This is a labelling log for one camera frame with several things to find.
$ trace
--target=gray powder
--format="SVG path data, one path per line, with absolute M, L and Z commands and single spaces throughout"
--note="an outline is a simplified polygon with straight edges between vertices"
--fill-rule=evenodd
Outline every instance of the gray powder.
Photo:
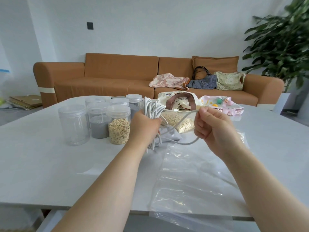
M 129 108 L 131 109 L 131 120 L 133 119 L 134 114 L 137 113 L 141 109 L 138 105 L 135 105 L 135 104 L 134 103 L 129 104 Z
M 93 138 L 107 138 L 108 134 L 108 118 L 95 116 L 90 118 L 91 135 Z

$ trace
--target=blue tape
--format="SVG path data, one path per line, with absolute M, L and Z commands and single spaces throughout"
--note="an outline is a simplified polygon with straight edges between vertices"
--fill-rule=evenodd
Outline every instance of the blue tape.
M 10 72 L 9 70 L 0 69 L 0 72 Z

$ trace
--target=hand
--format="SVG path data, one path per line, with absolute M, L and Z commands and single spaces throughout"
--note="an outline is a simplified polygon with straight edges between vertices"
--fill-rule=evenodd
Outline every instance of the hand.
M 230 118 L 214 108 L 201 107 L 194 125 L 195 135 L 203 139 L 221 159 L 246 148 Z
M 150 119 L 146 117 L 143 110 L 135 113 L 131 121 L 130 136 L 127 143 L 142 145 L 146 149 L 156 137 L 161 121 L 161 118 Z

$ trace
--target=green ball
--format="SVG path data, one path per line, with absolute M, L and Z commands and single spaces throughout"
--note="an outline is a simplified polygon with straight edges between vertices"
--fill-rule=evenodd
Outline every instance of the green ball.
M 221 98 L 218 98 L 217 99 L 217 104 L 222 104 L 223 103 L 223 100 Z

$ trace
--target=brown bag handle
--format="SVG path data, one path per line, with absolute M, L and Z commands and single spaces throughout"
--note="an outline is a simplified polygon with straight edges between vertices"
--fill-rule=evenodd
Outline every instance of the brown bag handle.
M 177 93 L 174 96 L 170 97 L 169 100 L 166 101 L 166 109 L 172 110 L 173 109 L 173 104 L 177 98 L 182 98 L 186 97 L 188 99 L 191 111 L 194 111 L 196 109 L 196 104 L 194 101 L 194 97 L 190 93 Z

